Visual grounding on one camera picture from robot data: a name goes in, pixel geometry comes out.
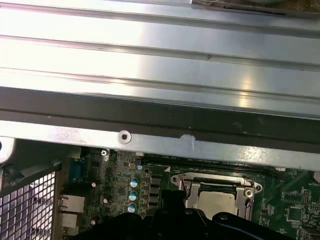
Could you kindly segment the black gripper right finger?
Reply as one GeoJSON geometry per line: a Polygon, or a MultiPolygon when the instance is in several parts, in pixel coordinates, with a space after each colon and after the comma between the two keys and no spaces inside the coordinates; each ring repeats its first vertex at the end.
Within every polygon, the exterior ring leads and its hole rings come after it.
{"type": "Polygon", "coordinates": [[[228,212],[219,212],[211,220],[195,208],[185,206],[186,194],[174,192],[174,217],[177,240],[290,240],[291,237],[228,212]]]}

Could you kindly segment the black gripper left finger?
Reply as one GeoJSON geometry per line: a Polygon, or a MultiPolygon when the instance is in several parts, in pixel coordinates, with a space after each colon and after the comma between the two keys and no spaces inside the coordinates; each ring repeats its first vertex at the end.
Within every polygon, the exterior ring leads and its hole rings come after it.
{"type": "Polygon", "coordinates": [[[142,217],[125,212],[105,217],[101,223],[72,237],[73,240],[174,240],[175,191],[163,190],[161,208],[142,217]]]}

